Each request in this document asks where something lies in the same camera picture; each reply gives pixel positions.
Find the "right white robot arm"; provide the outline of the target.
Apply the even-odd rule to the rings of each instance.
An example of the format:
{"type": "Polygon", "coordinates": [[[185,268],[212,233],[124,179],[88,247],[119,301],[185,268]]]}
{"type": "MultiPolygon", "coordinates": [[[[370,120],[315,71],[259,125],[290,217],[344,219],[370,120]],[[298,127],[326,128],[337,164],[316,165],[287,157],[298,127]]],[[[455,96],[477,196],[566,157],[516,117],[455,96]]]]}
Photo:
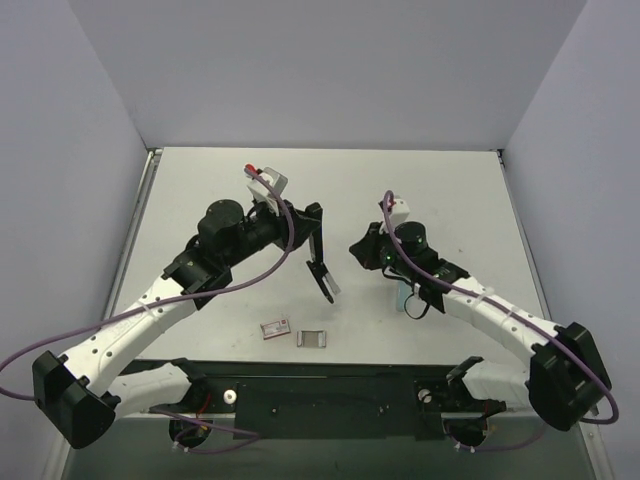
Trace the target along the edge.
{"type": "Polygon", "coordinates": [[[519,360],[513,367],[468,359],[448,378],[453,406],[501,402],[513,410],[531,409],[547,425],[567,431],[612,398],[611,380],[585,327],[563,327],[499,297],[431,248],[423,224],[405,222],[388,233],[374,222],[349,252],[364,269],[404,281],[427,306],[471,325],[519,360]]]}

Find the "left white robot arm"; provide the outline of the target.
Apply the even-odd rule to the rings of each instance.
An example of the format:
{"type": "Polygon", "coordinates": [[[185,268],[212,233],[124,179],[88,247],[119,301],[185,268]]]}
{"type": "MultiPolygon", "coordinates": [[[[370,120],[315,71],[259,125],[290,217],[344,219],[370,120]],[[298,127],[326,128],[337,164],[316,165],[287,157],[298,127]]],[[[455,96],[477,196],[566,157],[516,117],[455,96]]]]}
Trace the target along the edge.
{"type": "Polygon", "coordinates": [[[322,263],[319,203],[281,213],[255,201],[249,211],[230,199],[212,203],[186,248],[114,323],[60,355],[32,364],[35,403],[70,446],[85,448],[132,413],[177,405],[192,412],[206,397],[205,377],[186,360],[135,374],[125,368],[179,321],[201,310],[232,281],[232,268],[269,245],[311,248],[309,268],[322,263]]]}

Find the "black stapler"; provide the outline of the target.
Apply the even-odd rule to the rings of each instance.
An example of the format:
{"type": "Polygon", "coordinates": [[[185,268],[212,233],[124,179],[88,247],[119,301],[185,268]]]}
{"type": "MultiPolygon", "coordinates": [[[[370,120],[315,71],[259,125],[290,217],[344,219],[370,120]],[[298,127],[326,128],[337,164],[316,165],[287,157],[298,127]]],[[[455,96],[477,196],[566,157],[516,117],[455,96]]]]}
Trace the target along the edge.
{"type": "Polygon", "coordinates": [[[324,262],[324,243],[321,228],[311,234],[309,247],[310,259],[306,262],[306,265],[323,296],[330,304],[334,304],[335,297],[341,293],[341,289],[324,262]]]}

